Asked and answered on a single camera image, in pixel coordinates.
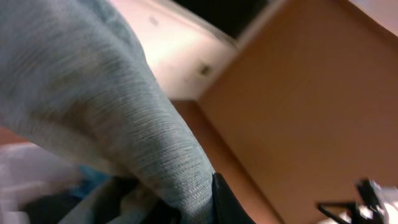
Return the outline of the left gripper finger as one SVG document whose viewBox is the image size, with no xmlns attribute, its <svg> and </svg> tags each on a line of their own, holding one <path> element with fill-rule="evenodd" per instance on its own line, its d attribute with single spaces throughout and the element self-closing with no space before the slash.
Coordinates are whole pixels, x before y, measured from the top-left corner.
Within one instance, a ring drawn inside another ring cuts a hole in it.
<svg viewBox="0 0 398 224">
<path fill-rule="evenodd" d="M 216 224 L 255 224 L 245 212 L 224 177 L 216 172 L 212 176 L 212 196 Z"/>
</svg>

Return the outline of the blue garment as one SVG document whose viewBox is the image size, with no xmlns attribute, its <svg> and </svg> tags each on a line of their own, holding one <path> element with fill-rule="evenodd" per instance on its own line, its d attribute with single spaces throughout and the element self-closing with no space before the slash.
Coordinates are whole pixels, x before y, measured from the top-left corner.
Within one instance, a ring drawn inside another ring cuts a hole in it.
<svg viewBox="0 0 398 224">
<path fill-rule="evenodd" d="M 110 175 L 100 172 L 88 166 L 79 166 L 79 171 L 82 176 L 80 183 L 70 189 L 70 195 L 84 199 L 94 189 L 111 178 Z"/>
</svg>

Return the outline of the light blue jeans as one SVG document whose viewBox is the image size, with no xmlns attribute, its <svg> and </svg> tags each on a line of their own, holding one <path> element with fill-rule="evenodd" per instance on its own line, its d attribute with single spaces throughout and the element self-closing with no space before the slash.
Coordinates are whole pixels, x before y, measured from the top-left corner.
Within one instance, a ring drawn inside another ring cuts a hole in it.
<svg viewBox="0 0 398 224">
<path fill-rule="evenodd" d="M 1 2 L 1 125 L 111 176 L 62 223 L 213 223 L 213 167 L 107 1 Z"/>
</svg>

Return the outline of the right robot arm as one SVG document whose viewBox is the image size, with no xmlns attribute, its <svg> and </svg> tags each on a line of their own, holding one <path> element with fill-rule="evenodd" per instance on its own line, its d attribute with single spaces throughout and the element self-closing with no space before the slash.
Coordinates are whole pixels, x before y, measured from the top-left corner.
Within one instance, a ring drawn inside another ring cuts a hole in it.
<svg viewBox="0 0 398 224">
<path fill-rule="evenodd" d="M 318 210 L 328 217 L 323 223 L 397 224 L 397 187 L 381 187 L 374 180 L 356 184 L 362 202 L 318 202 Z"/>
</svg>

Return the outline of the clear plastic storage container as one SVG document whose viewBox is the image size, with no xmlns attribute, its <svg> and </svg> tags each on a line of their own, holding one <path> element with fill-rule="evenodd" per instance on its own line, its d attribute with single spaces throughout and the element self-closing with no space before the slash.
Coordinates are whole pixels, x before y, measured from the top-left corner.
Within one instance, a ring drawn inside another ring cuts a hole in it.
<svg viewBox="0 0 398 224">
<path fill-rule="evenodd" d="M 78 164 L 31 144 L 1 146 L 1 224 L 59 223 L 82 199 Z"/>
</svg>

